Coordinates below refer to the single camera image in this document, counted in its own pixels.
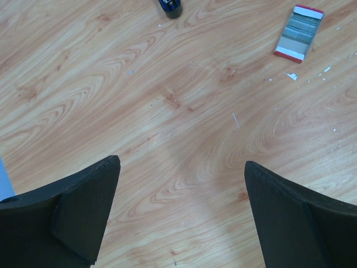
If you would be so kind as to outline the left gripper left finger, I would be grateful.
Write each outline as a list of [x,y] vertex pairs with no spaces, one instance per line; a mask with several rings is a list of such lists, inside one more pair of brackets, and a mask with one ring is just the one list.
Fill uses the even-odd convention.
[[91,267],[103,241],[120,174],[110,155],[1,201],[1,267]]

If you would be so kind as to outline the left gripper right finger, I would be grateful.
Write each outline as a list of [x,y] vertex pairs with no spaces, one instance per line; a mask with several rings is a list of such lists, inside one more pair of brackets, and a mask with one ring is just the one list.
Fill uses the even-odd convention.
[[356,206],[247,161],[244,169],[266,267],[356,267]]

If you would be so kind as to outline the silver staple strip block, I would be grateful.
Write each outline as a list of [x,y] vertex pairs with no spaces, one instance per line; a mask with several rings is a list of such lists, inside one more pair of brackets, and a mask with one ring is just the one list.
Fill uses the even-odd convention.
[[320,28],[325,13],[319,9],[297,4],[282,31],[274,50],[276,56],[302,63]]

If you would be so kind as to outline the blue stapler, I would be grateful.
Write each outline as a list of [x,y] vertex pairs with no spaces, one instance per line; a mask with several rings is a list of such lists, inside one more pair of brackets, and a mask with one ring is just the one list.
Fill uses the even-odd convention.
[[182,14],[181,0],[158,0],[166,16],[170,19],[176,19]]

